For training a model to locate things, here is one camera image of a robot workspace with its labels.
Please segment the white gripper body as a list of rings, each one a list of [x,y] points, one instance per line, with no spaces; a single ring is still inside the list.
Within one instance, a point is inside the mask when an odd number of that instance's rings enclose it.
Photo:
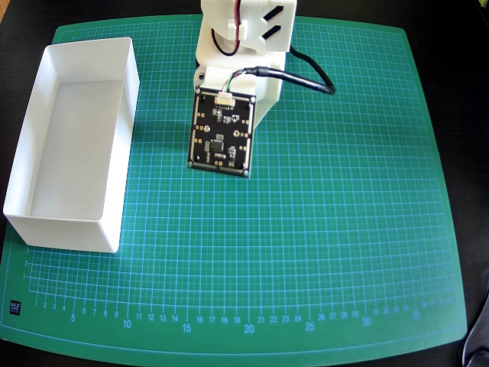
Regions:
[[[276,51],[258,54],[252,49],[246,49],[237,52],[233,57],[226,57],[217,50],[204,50],[196,53],[196,61],[199,67],[194,76],[194,84],[207,89],[220,90],[231,74],[242,68],[270,67],[284,70],[286,54]],[[248,74],[236,77],[230,86],[232,94],[255,96],[255,125],[258,125],[278,102],[281,88],[281,80]]]

